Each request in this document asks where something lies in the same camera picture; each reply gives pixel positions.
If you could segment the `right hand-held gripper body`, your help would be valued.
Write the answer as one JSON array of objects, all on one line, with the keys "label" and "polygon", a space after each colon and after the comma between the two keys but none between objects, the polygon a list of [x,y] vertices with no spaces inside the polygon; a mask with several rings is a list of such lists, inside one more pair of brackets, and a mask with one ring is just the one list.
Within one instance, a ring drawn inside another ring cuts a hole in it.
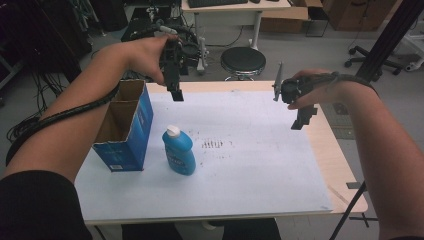
[{"label": "right hand-held gripper body", "polygon": [[277,102],[281,100],[286,104],[293,103],[297,98],[310,93],[313,90],[313,86],[308,84],[308,80],[303,78],[283,78],[284,63],[279,63],[279,69],[277,71],[276,79],[272,85],[274,89],[273,100]]}]

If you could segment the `blue cardboard box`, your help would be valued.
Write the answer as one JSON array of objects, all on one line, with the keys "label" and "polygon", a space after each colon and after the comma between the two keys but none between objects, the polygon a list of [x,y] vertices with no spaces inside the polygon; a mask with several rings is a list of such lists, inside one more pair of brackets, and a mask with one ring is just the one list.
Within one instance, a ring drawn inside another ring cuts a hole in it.
[{"label": "blue cardboard box", "polygon": [[142,171],[152,121],[146,82],[121,80],[92,148],[112,172]]}]

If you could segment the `blue bottle with white cap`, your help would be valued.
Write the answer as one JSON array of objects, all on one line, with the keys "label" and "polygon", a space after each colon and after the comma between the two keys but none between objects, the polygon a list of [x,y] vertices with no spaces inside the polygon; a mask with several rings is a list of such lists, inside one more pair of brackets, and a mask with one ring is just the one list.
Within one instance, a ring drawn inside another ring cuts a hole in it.
[{"label": "blue bottle with white cap", "polygon": [[192,175],[196,169],[196,160],[191,138],[179,127],[168,125],[162,140],[170,168],[181,175]]}]

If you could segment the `person's right hand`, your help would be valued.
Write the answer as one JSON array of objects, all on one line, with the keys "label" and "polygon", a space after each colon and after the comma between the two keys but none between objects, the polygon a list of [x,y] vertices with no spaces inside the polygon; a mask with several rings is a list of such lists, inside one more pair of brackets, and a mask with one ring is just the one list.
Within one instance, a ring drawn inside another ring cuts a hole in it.
[{"label": "person's right hand", "polygon": [[[329,70],[325,69],[305,69],[297,72],[294,78],[300,78],[303,76],[326,74]],[[298,98],[293,103],[288,105],[289,110],[301,109],[303,107],[320,104],[320,103],[332,103],[340,102],[340,93],[335,87],[330,87],[328,83],[318,84],[310,93]]]}]

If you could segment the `person's left hand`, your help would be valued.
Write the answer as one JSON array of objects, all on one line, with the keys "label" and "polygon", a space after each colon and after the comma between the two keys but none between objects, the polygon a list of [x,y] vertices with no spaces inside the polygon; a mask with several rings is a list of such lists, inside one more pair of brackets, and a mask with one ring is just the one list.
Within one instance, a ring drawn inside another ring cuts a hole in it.
[{"label": "person's left hand", "polygon": [[129,55],[128,69],[143,73],[155,83],[164,86],[164,75],[159,66],[160,56],[168,42],[179,40],[177,35],[163,34],[125,43]]}]

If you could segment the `black round stool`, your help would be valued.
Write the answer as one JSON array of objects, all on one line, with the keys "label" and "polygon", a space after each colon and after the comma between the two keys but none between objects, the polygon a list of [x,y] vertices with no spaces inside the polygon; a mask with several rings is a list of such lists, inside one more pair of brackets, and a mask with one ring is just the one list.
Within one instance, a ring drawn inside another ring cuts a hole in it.
[{"label": "black round stool", "polygon": [[226,49],[220,58],[221,67],[229,74],[229,80],[251,80],[260,75],[266,66],[265,56],[250,47],[233,47]]}]

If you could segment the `brown cardboard box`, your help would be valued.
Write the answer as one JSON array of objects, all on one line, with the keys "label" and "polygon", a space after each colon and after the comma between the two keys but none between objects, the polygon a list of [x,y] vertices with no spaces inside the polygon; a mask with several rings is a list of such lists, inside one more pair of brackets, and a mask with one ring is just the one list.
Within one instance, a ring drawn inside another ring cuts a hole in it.
[{"label": "brown cardboard box", "polygon": [[299,33],[308,20],[306,7],[289,7],[281,10],[264,11],[261,16],[260,31],[276,33]]}]

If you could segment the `black keyboard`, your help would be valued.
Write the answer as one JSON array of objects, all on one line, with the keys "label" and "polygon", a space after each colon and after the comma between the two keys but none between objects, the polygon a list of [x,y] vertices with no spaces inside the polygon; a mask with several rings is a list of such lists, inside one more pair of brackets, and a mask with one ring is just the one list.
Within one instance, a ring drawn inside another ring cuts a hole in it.
[{"label": "black keyboard", "polygon": [[249,0],[187,0],[190,8],[246,4]]}]

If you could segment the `white desk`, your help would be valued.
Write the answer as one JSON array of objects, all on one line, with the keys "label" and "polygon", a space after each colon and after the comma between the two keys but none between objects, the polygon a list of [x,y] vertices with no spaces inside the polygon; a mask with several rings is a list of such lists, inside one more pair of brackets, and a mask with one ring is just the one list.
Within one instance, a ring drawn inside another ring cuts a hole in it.
[{"label": "white desk", "polygon": [[206,26],[236,26],[253,25],[254,32],[250,39],[250,47],[258,49],[258,36],[261,24],[261,16],[264,11],[287,10],[291,5],[287,0],[268,1],[261,0],[246,3],[220,6],[207,6],[192,8],[188,0],[182,0],[181,8],[184,13],[194,15],[195,33],[202,37],[202,27]]}]

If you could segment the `black office chair base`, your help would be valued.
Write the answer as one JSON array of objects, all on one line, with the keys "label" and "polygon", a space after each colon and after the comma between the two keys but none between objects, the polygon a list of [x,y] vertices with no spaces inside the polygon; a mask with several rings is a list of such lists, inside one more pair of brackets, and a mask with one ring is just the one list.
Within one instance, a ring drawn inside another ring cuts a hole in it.
[{"label": "black office chair base", "polygon": [[362,78],[380,77],[383,66],[391,67],[393,75],[399,75],[404,69],[401,64],[388,60],[386,55],[378,55],[373,50],[367,51],[360,46],[350,48],[348,54],[349,58],[344,66],[349,68],[353,63],[361,63],[357,75]]}]

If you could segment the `thin black stand leg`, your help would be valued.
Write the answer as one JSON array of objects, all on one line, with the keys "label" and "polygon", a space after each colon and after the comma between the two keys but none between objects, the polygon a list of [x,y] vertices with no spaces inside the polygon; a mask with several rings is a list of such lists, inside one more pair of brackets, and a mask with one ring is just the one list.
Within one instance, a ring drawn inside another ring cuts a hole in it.
[{"label": "thin black stand leg", "polygon": [[367,228],[370,227],[370,222],[377,222],[378,219],[376,217],[367,217],[364,213],[361,214],[360,217],[351,217],[350,214],[353,210],[353,207],[358,202],[359,198],[363,195],[364,192],[367,191],[367,186],[365,182],[359,183],[359,182],[348,182],[347,186],[349,189],[356,189],[356,193],[354,194],[352,200],[349,202],[346,210],[343,212],[342,217],[340,218],[338,224],[336,225],[335,229],[333,230],[329,240],[336,240],[340,230],[342,229],[343,225],[347,220],[355,220],[355,221],[362,221]]}]

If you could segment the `brown wooden cabinet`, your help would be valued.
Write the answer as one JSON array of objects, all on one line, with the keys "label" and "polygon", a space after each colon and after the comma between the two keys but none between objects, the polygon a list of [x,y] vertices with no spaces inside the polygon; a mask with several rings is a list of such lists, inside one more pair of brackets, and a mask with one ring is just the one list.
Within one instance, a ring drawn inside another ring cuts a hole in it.
[{"label": "brown wooden cabinet", "polygon": [[334,0],[329,8],[331,26],[337,31],[376,31],[397,0]]}]

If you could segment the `black metal stand pole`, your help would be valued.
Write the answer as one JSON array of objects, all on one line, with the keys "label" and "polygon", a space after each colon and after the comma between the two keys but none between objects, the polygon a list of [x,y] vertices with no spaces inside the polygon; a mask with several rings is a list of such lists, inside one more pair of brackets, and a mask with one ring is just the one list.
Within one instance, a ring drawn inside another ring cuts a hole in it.
[{"label": "black metal stand pole", "polygon": [[423,10],[424,0],[403,0],[371,50],[388,58]]}]

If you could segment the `person's black trousers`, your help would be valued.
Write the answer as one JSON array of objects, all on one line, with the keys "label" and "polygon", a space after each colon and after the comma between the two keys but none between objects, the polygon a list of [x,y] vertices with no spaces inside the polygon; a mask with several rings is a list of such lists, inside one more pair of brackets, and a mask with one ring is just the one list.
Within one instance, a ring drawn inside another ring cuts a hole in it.
[{"label": "person's black trousers", "polygon": [[[282,240],[274,218],[210,221],[223,227],[221,240]],[[123,224],[122,240],[183,240],[174,223]]]}]

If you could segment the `person's black sleeve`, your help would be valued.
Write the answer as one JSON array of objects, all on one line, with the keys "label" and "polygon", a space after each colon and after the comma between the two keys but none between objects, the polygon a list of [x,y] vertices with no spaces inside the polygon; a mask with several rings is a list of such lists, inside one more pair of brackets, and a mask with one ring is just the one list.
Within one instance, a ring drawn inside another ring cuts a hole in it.
[{"label": "person's black sleeve", "polygon": [[74,184],[24,171],[0,180],[0,240],[92,240]]}]

